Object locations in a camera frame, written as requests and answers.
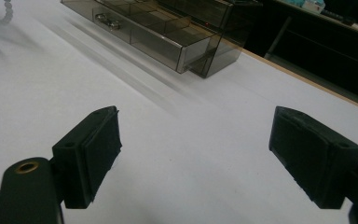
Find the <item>smoked plastic drawer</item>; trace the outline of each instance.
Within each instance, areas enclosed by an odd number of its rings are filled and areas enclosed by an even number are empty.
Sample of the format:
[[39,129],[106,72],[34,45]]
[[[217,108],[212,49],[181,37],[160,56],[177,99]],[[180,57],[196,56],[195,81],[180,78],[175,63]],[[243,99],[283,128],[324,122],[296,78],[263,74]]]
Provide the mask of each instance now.
[[205,62],[220,35],[156,1],[62,0],[62,3],[178,73]]

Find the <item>white table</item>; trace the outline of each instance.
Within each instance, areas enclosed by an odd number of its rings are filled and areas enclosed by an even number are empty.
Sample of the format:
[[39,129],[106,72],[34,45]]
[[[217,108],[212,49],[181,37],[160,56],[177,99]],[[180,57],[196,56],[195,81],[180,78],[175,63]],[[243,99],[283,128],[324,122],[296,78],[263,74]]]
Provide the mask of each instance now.
[[0,26],[0,181],[116,105],[122,152],[94,204],[63,209],[66,223],[348,223],[351,203],[317,208],[268,145],[276,105],[358,144],[358,106],[244,53],[208,79],[179,75],[58,1],[12,4]]

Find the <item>drawer handle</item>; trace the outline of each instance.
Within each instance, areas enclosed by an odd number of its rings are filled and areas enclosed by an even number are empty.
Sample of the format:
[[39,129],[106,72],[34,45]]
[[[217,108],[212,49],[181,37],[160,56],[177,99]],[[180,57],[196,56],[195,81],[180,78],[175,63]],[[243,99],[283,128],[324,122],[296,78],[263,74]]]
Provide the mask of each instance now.
[[109,27],[110,31],[115,31],[120,29],[120,22],[112,21],[107,18],[106,14],[97,14],[95,15],[95,20]]

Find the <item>plastic drawer organizer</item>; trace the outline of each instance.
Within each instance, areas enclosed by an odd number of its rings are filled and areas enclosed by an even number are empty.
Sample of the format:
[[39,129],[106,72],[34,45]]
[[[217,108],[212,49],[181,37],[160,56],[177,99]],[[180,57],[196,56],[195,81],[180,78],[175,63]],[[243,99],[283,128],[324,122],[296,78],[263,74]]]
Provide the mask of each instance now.
[[262,4],[223,0],[62,0],[178,73],[208,77],[234,63]]

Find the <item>cable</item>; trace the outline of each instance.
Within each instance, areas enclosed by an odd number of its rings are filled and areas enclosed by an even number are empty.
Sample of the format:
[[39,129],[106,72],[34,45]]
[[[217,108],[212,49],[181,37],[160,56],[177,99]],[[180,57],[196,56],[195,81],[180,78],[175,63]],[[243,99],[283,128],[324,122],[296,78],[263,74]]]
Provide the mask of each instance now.
[[4,1],[5,1],[6,15],[2,20],[0,20],[0,25],[7,25],[10,23],[11,19],[13,19],[13,9],[10,3],[11,0],[4,0]]

